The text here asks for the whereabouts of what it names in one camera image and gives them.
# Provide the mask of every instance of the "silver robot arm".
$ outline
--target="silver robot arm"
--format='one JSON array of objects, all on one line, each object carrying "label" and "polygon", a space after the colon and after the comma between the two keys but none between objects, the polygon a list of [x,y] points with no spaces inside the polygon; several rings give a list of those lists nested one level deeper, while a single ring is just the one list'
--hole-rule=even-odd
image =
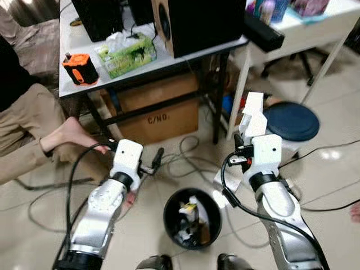
[{"label": "silver robot arm", "polygon": [[[297,199],[278,180],[281,162],[281,137],[266,135],[267,120],[262,114],[263,94],[249,93],[240,136],[236,137],[237,158],[230,165],[242,165],[245,184],[252,187],[258,213],[297,226],[314,238],[304,222]],[[322,269],[313,245],[299,232],[282,224],[262,219],[278,269]]]},{"label": "silver robot arm", "polygon": [[141,165],[142,145],[123,139],[119,141],[110,176],[88,198],[88,208],[80,220],[70,249],[57,264],[61,270],[97,270],[101,268],[127,194],[136,191],[143,173],[154,174],[161,164],[164,149],[160,148],[152,168]]}]

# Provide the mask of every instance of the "person's foot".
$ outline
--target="person's foot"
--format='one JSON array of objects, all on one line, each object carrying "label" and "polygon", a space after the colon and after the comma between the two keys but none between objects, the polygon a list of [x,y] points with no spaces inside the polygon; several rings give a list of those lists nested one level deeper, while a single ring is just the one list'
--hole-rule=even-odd
[{"label": "person's foot", "polygon": [[360,223],[360,202],[354,204],[350,209],[351,220]]},{"label": "person's foot", "polygon": [[[49,152],[55,147],[68,142],[76,143],[77,145],[82,145],[84,147],[90,147],[98,143],[83,129],[74,117],[69,117],[51,134],[40,140],[44,152]],[[105,154],[108,147],[97,146],[95,150]]]}]

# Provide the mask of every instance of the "table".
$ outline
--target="table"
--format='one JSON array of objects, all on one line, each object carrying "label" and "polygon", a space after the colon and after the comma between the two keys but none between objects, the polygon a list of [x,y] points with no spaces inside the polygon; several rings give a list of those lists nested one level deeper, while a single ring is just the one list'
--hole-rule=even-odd
[{"label": "table", "polygon": [[[69,3],[68,0],[61,1],[61,9],[64,8]],[[138,115],[146,114],[151,111],[160,109],[162,107],[171,106],[185,100],[189,100],[194,97],[198,97],[204,94],[204,91],[197,91],[191,94],[186,94],[177,98],[173,98],[168,101],[158,103],[156,105],[151,105],[136,111],[132,111],[125,114],[120,114],[112,118],[103,119],[98,113],[95,105],[87,95],[90,92],[111,88],[113,86],[121,85],[124,90],[129,89],[134,85],[138,85],[139,82],[142,84],[148,83],[154,78],[159,77],[163,74],[166,74],[168,77],[172,76],[184,69],[189,70],[191,64],[199,61],[200,59],[214,54],[220,55],[220,72],[219,72],[219,84],[217,87],[216,100],[214,104],[214,143],[218,142],[218,133],[221,122],[221,111],[222,111],[222,97],[223,97],[223,86],[225,81],[226,74],[226,65],[229,52],[232,49],[244,46],[247,44],[248,40],[245,37],[241,37],[238,40],[227,42],[212,48],[204,49],[199,52],[195,52],[183,57],[173,58],[170,56],[166,49],[165,43],[161,38],[156,37],[154,40],[154,45],[157,51],[157,59],[147,65],[141,66],[135,70],[132,70],[128,73],[125,73],[115,79],[111,79],[101,65],[101,62],[96,55],[94,49],[104,44],[102,42],[91,42],[88,34],[85,31],[83,25],[71,27],[69,26],[70,22],[75,18],[79,17],[74,6],[70,4],[69,7],[66,7],[60,14],[60,73],[59,73],[59,96],[60,98],[66,98],[71,96],[82,96],[85,101],[88,109],[90,110],[92,116],[94,117],[96,123],[101,128],[104,135],[107,137],[112,137],[107,126],[114,124],[116,122],[135,117]],[[130,29],[133,25],[133,19],[131,18],[131,13],[129,9],[126,9],[123,13],[124,27]],[[149,37],[154,37],[154,27],[152,24],[137,26],[133,28],[134,32],[143,32]],[[90,55],[90,58],[99,74],[99,80],[97,84],[90,86],[76,86],[73,81],[67,74],[66,70],[62,67],[61,63],[65,58],[65,53],[69,52],[70,54],[74,53],[87,53]]]},{"label": "table", "polygon": [[304,25],[300,19],[286,13],[281,22],[271,25],[274,29],[285,34],[285,40],[280,49],[265,53],[254,43],[249,42],[244,51],[235,52],[234,58],[236,64],[241,68],[241,71],[228,123],[228,140],[230,140],[232,133],[237,131],[239,127],[238,125],[235,126],[235,121],[250,67],[330,42],[336,42],[326,62],[316,75],[312,86],[302,100],[302,103],[308,100],[311,93],[316,89],[319,80],[326,74],[347,36],[355,26],[360,15],[360,2],[357,0],[330,0],[325,14],[328,16],[325,20]]}]

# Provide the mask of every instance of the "floor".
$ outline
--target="floor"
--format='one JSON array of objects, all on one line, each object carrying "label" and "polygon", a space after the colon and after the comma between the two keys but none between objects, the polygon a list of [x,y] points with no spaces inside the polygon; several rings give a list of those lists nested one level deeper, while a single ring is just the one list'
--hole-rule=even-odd
[{"label": "floor", "polygon": [[[318,69],[316,57],[311,64]],[[270,70],[267,80],[260,79],[261,68],[253,68],[247,87],[254,91],[273,93],[287,100],[300,101],[307,90],[301,64],[281,61]],[[308,106],[318,115],[321,130],[300,154],[325,145],[360,139],[360,57],[343,48]],[[200,145],[190,153],[210,159],[218,165],[233,149],[233,142],[224,134],[214,146],[211,124],[205,121],[208,109],[200,108],[199,130],[191,135],[200,139]],[[185,137],[169,139],[145,147],[143,161],[149,163],[158,147],[165,153],[178,152],[178,144]],[[184,147],[191,147],[194,140],[185,140]],[[301,190],[301,204],[308,208],[329,208],[344,205],[360,196],[360,143],[347,147],[321,150],[281,169]],[[173,174],[191,170],[181,161],[171,167]],[[21,177],[31,185],[63,182],[67,180],[70,166],[57,162]],[[211,182],[214,174],[207,175],[208,182],[197,173],[182,178],[169,175],[167,167],[143,183],[131,210],[116,224],[115,235],[102,269],[135,269],[142,260],[155,254],[172,256],[176,270],[216,269],[220,253],[235,253],[255,269],[276,269],[268,245],[267,233],[257,218],[229,206]],[[163,209],[169,197],[184,187],[197,187],[216,198],[223,215],[223,226],[218,239],[203,251],[187,251],[172,243],[163,225]],[[93,189],[91,185],[74,187],[73,209]],[[29,218],[29,205],[44,191],[25,191],[12,181],[0,187],[0,262],[1,269],[38,270],[50,269],[64,236],[65,191],[59,189],[44,194],[36,201],[30,213],[45,226],[40,228]],[[241,185],[237,196],[244,204],[255,209],[253,192]],[[358,269],[360,265],[360,224],[350,221],[349,209],[302,215],[318,238],[331,269]]]}]

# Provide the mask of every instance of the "round stool cushion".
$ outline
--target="round stool cushion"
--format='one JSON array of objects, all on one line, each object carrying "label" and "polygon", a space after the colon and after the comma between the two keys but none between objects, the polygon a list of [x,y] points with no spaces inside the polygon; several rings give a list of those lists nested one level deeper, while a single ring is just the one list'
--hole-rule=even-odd
[{"label": "round stool cushion", "polygon": [[267,128],[288,141],[303,142],[316,136],[320,123],[316,115],[303,105],[280,102],[264,112]]}]

